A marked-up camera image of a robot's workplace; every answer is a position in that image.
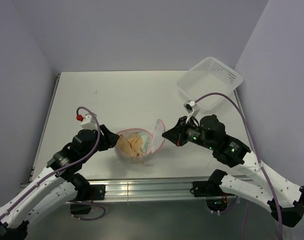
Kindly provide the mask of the beige bra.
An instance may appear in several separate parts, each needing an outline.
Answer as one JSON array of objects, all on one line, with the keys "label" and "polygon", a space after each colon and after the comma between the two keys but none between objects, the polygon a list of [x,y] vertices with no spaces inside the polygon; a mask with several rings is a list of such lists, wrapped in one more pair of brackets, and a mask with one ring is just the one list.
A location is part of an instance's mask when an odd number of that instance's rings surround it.
[{"label": "beige bra", "polygon": [[120,150],[127,157],[135,159],[137,157],[144,157],[146,153],[141,151],[141,145],[143,144],[143,140],[141,136],[137,133],[131,133],[129,137],[121,134],[120,138],[116,144],[116,148]]}]

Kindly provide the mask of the white mesh laundry bag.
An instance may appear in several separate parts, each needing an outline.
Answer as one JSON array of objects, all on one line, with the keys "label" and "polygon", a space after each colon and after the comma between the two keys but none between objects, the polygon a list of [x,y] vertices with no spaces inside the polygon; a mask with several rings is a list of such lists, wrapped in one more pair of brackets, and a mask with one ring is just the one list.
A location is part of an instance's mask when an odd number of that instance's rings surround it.
[{"label": "white mesh laundry bag", "polygon": [[165,142],[162,134],[165,130],[164,122],[158,119],[152,132],[142,128],[119,131],[119,140],[114,147],[117,157],[130,164],[146,165],[162,149]]}]

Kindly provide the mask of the mint green bra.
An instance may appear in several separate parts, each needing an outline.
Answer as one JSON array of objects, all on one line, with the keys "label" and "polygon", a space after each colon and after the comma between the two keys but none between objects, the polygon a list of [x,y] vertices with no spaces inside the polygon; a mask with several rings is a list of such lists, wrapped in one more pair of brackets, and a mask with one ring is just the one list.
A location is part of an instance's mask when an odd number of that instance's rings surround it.
[{"label": "mint green bra", "polygon": [[153,137],[150,133],[148,133],[146,131],[145,132],[140,131],[138,134],[141,136],[141,138],[143,140],[143,144],[141,145],[141,151],[146,154],[146,153],[148,153],[148,151],[150,149],[150,145],[151,145]]}]

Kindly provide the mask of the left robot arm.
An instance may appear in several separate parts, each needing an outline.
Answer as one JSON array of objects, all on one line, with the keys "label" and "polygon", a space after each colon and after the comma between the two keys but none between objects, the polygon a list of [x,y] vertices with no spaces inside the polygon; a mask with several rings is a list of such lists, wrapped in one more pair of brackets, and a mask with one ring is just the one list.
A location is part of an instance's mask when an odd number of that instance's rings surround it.
[{"label": "left robot arm", "polygon": [[14,199],[0,207],[0,240],[23,240],[28,226],[60,205],[91,196],[88,180],[79,174],[96,152],[115,147],[119,135],[105,125],[99,130],[82,129]]}]

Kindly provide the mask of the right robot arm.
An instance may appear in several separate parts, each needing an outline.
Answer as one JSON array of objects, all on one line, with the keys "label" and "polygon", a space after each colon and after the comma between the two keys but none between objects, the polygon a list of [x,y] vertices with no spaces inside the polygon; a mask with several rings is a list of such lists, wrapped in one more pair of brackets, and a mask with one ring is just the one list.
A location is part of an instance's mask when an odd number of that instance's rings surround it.
[{"label": "right robot arm", "polygon": [[243,173],[254,182],[244,182],[217,169],[208,180],[210,193],[238,195],[260,205],[287,227],[295,227],[303,218],[304,186],[292,183],[259,161],[246,144],[226,134],[225,125],[219,122],[216,115],[202,117],[199,124],[183,116],[162,136],[178,147],[191,142],[212,150],[218,162]]}]

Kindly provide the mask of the white plastic basket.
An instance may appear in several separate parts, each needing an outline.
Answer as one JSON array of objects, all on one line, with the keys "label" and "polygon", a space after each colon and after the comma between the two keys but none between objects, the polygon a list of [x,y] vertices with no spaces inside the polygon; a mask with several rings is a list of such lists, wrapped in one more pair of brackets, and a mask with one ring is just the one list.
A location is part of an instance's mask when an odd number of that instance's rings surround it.
[{"label": "white plastic basket", "polygon": [[210,56],[185,72],[176,85],[183,99],[195,101],[213,92],[228,96],[242,82],[240,74]]}]

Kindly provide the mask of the aluminium table frame rail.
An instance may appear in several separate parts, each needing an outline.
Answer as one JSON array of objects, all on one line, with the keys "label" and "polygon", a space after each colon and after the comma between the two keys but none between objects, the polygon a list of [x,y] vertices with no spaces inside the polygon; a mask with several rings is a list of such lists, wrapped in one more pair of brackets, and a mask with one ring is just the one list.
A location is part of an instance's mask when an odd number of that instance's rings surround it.
[{"label": "aluminium table frame rail", "polygon": [[50,200],[71,201],[89,185],[105,185],[105,197],[100,201],[103,203],[189,200],[194,197],[189,192],[192,182],[180,178],[89,181],[79,173],[69,181],[63,181],[53,175],[40,184],[46,190],[39,200],[49,197]]}]

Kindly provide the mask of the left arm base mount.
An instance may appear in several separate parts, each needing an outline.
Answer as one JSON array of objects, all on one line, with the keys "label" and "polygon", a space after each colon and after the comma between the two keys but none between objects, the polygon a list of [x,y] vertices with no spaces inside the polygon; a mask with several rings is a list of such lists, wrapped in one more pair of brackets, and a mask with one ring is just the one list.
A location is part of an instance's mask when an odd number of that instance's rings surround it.
[{"label": "left arm base mount", "polygon": [[[106,208],[96,201],[102,201],[105,197],[105,185],[90,184],[88,187],[79,191],[76,197],[70,201],[70,213],[74,218],[80,218],[84,221],[93,221],[102,218],[106,214]],[[82,215],[88,215],[99,210],[101,213],[97,217],[84,218]]]}]

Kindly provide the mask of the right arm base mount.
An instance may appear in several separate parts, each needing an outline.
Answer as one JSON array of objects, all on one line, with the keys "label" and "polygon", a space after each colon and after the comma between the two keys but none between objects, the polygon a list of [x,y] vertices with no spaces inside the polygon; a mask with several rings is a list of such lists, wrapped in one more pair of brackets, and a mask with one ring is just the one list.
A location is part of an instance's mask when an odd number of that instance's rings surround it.
[{"label": "right arm base mount", "polygon": [[228,207],[227,194],[209,181],[194,181],[189,192],[195,198],[205,198],[206,206],[215,213],[223,212]]}]

